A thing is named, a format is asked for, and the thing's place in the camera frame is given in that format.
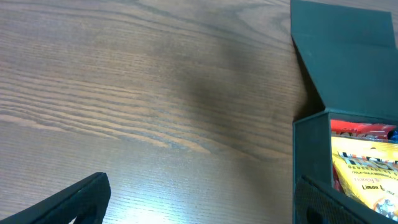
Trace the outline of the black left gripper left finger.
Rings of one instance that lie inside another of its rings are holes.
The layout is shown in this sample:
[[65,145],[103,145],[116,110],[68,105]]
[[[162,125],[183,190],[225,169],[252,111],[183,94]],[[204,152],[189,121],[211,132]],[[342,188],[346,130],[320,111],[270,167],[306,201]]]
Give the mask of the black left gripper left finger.
[[1,224],[102,224],[110,196],[107,174],[96,172]]

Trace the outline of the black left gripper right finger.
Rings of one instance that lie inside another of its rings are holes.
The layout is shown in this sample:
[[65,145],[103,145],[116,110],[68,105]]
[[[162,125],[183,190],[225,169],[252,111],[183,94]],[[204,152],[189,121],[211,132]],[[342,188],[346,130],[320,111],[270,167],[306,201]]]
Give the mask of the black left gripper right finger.
[[295,183],[294,223],[395,224],[329,185],[301,176]]

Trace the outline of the yellow snack bag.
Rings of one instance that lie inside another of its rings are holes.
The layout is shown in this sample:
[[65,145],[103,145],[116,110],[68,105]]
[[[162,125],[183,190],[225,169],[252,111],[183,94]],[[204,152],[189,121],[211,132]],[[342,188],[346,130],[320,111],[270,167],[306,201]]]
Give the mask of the yellow snack bag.
[[397,221],[397,144],[331,137],[333,167],[344,193]]

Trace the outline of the red Hacks candy bag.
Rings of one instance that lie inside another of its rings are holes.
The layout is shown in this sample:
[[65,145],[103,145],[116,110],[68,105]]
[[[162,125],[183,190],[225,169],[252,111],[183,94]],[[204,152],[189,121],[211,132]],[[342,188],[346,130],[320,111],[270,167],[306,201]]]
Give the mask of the red Hacks candy bag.
[[396,125],[380,123],[354,123],[338,119],[331,120],[333,136],[354,140],[354,146],[337,154],[349,160],[376,161],[383,164],[397,165],[397,141],[387,138],[389,131]]

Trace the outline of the blue Oreo cookie pack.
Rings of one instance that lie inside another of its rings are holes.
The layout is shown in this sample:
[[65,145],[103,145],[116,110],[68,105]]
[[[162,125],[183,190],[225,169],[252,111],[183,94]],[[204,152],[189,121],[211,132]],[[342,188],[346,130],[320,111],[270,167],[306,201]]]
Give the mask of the blue Oreo cookie pack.
[[392,131],[389,131],[387,135],[388,140],[390,141],[398,141],[398,129],[394,129]]

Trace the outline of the dark green box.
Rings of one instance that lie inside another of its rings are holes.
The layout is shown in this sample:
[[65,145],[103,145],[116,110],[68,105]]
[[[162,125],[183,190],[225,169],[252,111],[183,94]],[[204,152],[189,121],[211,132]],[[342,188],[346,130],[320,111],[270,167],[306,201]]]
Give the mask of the dark green box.
[[397,49],[391,14],[292,1],[300,68],[323,103],[293,124],[293,190],[301,176],[333,188],[332,119],[397,123]]

